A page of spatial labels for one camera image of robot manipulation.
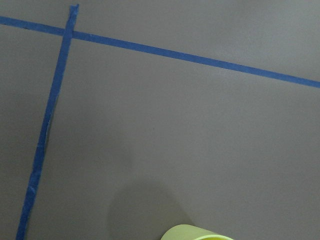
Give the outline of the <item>yellow plastic cup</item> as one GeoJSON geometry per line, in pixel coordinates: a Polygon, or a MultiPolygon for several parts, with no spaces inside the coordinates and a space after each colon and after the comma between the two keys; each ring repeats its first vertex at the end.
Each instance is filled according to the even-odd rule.
{"type": "Polygon", "coordinates": [[[161,240],[233,240],[230,237],[189,224],[179,224],[164,233],[161,240]]]}

